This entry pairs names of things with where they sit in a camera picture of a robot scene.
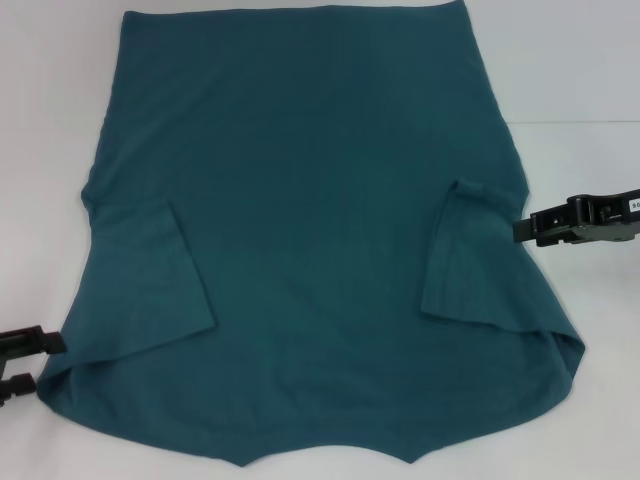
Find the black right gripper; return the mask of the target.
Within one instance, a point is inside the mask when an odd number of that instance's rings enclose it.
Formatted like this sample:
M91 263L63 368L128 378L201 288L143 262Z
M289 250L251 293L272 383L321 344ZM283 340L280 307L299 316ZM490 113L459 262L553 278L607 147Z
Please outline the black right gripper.
M537 246L633 240L639 234L639 190L569 197L514 222L512 233L515 243L534 241Z

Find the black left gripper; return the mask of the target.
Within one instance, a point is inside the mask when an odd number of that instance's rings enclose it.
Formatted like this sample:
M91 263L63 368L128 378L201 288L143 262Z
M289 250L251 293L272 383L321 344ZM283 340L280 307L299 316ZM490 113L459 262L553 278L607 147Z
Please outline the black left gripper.
M44 333L40 326L1 333L1 371L4 375L10 360L24 358L39 353L65 353L66 344L59 332ZM36 383L29 373L1 378L1 405L13 397L32 394Z

